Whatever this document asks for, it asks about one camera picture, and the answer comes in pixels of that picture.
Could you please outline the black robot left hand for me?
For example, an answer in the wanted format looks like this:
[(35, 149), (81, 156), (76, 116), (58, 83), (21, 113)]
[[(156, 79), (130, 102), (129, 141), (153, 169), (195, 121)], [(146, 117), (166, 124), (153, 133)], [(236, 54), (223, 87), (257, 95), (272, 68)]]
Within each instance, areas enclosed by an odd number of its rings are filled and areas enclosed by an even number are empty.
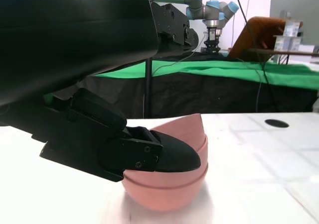
[(198, 169), (185, 142), (128, 127), (114, 105), (80, 88), (84, 78), (198, 45), (188, 18), (150, 0), (0, 0), (0, 121), (43, 142), (41, 157), (113, 181), (125, 170)]

